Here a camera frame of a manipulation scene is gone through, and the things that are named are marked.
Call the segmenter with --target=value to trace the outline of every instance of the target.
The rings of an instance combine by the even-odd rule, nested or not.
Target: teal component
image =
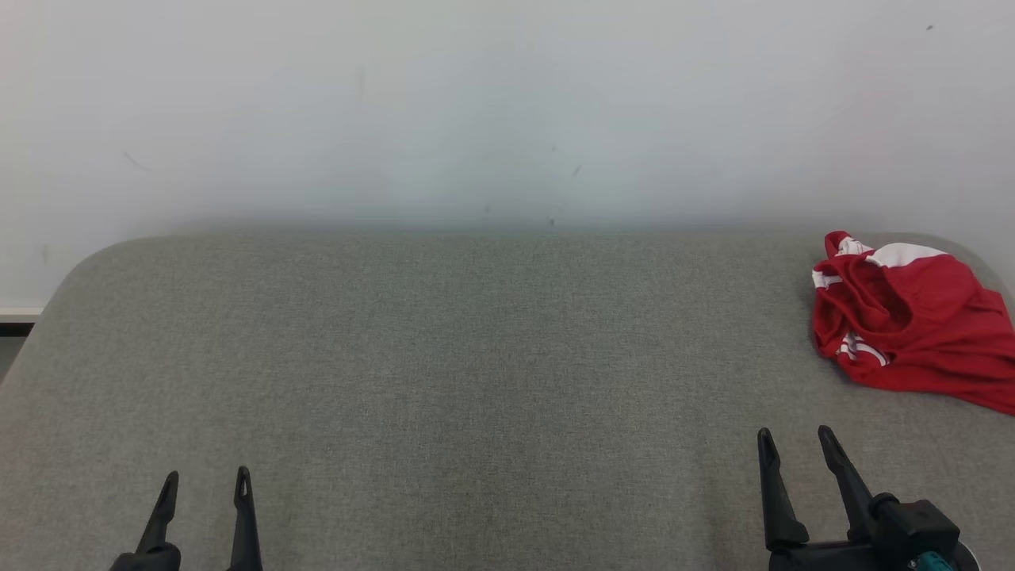
[[[929,551],[917,560],[917,571],[955,571],[935,552]]]

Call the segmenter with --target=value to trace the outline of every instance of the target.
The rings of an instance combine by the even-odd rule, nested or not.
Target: red cloth
[[[825,236],[814,336],[854,381],[941,392],[1015,416],[1015,331],[997,292],[953,256]]]

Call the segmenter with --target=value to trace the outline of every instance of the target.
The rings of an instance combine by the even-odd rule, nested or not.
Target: white wall
[[[5,0],[0,307],[269,212],[923,230],[1015,284],[1013,24],[1008,0]]]

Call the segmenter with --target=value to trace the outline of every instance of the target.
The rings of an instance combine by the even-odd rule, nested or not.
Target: wall baseboard
[[[35,324],[42,314],[41,307],[0,307],[0,324]]]

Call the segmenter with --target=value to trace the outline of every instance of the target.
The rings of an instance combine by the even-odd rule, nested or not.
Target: gray fabric surface
[[[996,275],[929,236],[910,240]],[[810,336],[822,235],[196,236],[66,279],[0,384],[0,568],[106,569],[180,471],[224,569],[250,467],[267,569],[761,570],[755,433],[813,540],[816,437],[1015,560],[1015,419],[850,383]]]

